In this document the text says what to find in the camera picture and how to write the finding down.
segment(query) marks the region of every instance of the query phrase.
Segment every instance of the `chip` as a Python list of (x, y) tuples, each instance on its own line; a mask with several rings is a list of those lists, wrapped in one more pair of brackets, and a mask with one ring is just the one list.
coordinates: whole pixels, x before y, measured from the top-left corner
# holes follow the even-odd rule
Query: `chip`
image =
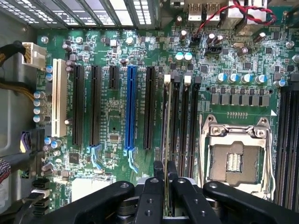
[(272, 48), (266, 48), (266, 54), (272, 54)]
[(171, 70), (175, 70), (175, 69), (177, 69), (177, 64), (175, 64), (175, 63), (170, 63), (170, 69), (171, 69)]
[(188, 64), (187, 70), (194, 70), (194, 64)]
[(222, 54), (223, 55), (228, 55), (228, 49), (222, 49)]
[(206, 65), (202, 65), (200, 67), (200, 72), (207, 73), (207, 66)]
[(69, 163), (79, 164), (79, 153), (70, 153)]
[(244, 68), (245, 69), (251, 69), (251, 63), (250, 62), (245, 62)]

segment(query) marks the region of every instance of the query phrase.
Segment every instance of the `black pcie slot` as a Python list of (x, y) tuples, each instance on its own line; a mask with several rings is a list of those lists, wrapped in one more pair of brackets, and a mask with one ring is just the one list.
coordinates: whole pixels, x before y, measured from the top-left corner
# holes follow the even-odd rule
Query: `black pcie slot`
[(146, 69), (146, 89), (145, 89), (145, 115), (144, 115), (144, 137), (143, 148), (151, 149), (153, 145), (153, 123), (155, 107), (155, 67)]
[(92, 66), (91, 79), (91, 117), (90, 117), (90, 145), (97, 145), (100, 141), (100, 108), (102, 70), (100, 66)]
[(73, 83), (73, 145), (81, 145), (83, 141), (83, 109), (84, 109), (84, 67), (76, 65)]

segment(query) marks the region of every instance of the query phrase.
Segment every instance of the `green circuit board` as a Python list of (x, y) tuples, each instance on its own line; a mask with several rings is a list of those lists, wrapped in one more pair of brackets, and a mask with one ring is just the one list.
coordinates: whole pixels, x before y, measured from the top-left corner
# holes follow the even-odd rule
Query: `green circuit board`
[[(192, 78), (201, 77), (201, 85), (198, 97), (197, 120), (188, 123), (199, 122), (200, 116), (204, 120), (209, 114), (217, 118), (218, 123), (232, 125), (255, 125), (261, 117), (268, 119), (273, 134), (273, 157), (275, 157), (275, 146), (278, 129), (278, 106), (279, 89), (273, 86), (274, 73), (281, 74), (281, 80), (287, 80), (290, 72), (297, 71), (297, 67), (292, 63), (292, 56), (298, 48), (287, 49), (287, 41), (296, 41), (298, 32), (285, 29), (283, 25), (284, 8), (272, 8), (278, 16), (275, 25), (265, 27), (260, 32), (266, 33), (266, 38), (260, 43), (253, 43), (253, 37), (238, 37), (232, 30), (218, 30), (216, 28), (205, 28), (202, 40), (196, 47), (189, 47), (189, 38), (180, 41), (179, 35), (182, 29), (192, 33), (196, 28), (181, 26), (176, 27), (170, 23), (161, 31), (135, 31), (135, 30), (40, 30), (37, 44), (47, 49), (47, 64), (52, 65), (54, 58), (65, 59), (65, 51), (62, 49), (65, 40), (71, 41), (71, 46), (76, 50), (77, 63), (85, 68), (85, 92), (84, 92), (84, 116), (83, 116), (83, 144), (82, 146), (72, 145), (72, 129), (67, 128), (67, 136), (62, 137), (62, 146), (59, 149), (61, 154), (54, 156), (47, 154), (47, 160), (54, 164), (54, 172), (48, 176), (51, 180), (51, 208), (55, 210), (63, 205), (72, 202), (72, 182), (75, 179), (99, 179), (104, 180), (109, 176), (110, 182), (125, 180), (137, 184), (143, 177), (153, 175), (153, 161), (161, 159), (161, 136), (163, 126), (163, 92), (164, 75), (176, 70), (180, 76), (186, 72), (192, 73)], [(206, 37), (209, 33), (223, 35), (221, 43), (222, 53), (216, 56), (207, 56)], [(42, 37), (48, 37), (49, 42), (41, 42)], [(82, 37), (83, 42), (76, 44), (76, 38)], [(132, 37), (134, 44), (126, 44), (126, 39)], [(112, 47), (105, 43), (106, 39), (116, 40), (117, 46)], [(234, 43), (244, 43), (250, 52), (244, 56), (237, 56), (237, 51), (233, 47)], [(176, 63), (175, 55), (178, 52), (183, 54), (190, 52), (192, 60), (190, 62)], [(125, 116), (126, 116), (126, 91), (127, 91), (127, 66), (120, 64), (121, 59), (127, 59), (128, 64), (138, 67), (137, 94), (136, 94), (136, 126), (135, 126), (135, 150), (134, 167), (131, 169), (128, 157), (124, 156), (125, 139)], [(101, 86), (101, 109), (100, 109), (100, 144), (97, 163), (101, 170), (95, 168), (90, 162), (91, 152), (88, 149), (90, 135), (90, 113), (91, 113), (91, 66), (98, 65), (102, 69)], [(120, 68), (119, 89), (111, 90), (109, 86), (109, 66), (116, 65)], [(156, 90), (154, 108), (154, 133), (153, 147), (151, 150), (143, 148), (143, 128), (144, 128), (144, 108), (146, 89), (146, 67), (155, 66)], [(251, 81), (243, 84), (240, 81), (231, 84), (228, 81), (219, 83), (217, 76), (220, 73), (238, 74), (239, 77), (251, 74), (253, 80), (258, 75), (266, 75), (266, 82), (257, 84)], [(47, 80), (46, 73), (38, 71), (37, 90), (44, 91)], [(67, 116), (72, 116), (72, 84), (73, 77), (70, 73), (67, 85)], [(235, 88), (236, 93), (245, 95), (260, 95), (264, 91), (264, 96), (268, 97), (269, 103), (265, 106), (257, 105), (222, 105), (213, 104), (212, 91), (219, 94), (230, 94), (231, 88)], [(47, 103), (45, 115), (51, 116), (51, 103)], [(196, 128), (196, 147), (199, 147), (199, 126)], [(118, 135), (117, 142), (110, 141), (110, 135)], [(198, 181), (198, 161), (195, 160), (193, 178)], [(261, 178), (263, 160), (259, 160), (258, 179)], [(68, 178), (62, 178), (62, 172), (68, 171)]]

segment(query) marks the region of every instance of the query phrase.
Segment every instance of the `white pci slot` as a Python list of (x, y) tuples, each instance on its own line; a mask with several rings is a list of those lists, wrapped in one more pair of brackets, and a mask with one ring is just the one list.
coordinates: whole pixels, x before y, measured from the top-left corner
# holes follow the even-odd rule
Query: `white pci slot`
[(65, 61), (53, 59), (52, 137), (66, 136), (67, 72)]

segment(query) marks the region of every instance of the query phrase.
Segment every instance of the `pcie slot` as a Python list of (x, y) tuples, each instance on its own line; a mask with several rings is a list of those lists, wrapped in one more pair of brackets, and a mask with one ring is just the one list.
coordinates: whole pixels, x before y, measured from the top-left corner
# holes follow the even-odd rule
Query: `pcie slot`
[(83, 109), (84, 109), (84, 68), (76, 65), (73, 82), (73, 145), (81, 145), (83, 141)]
[(153, 145), (153, 123), (155, 107), (155, 67), (146, 69), (146, 89), (145, 89), (145, 115), (144, 115), (144, 135), (143, 148), (151, 149)]
[(99, 144), (100, 136), (100, 109), (101, 109), (101, 83), (102, 71), (100, 66), (92, 66), (91, 79), (91, 117), (89, 145)]
[(135, 105), (136, 105), (136, 82), (137, 67), (128, 66), (127, 76), (127, 105), (126, 105), (126, 124), (125, 124), (125, 154), (128, 152), (129, 166), (137, 173), (133, 166), (132, 152), (135, 149)]

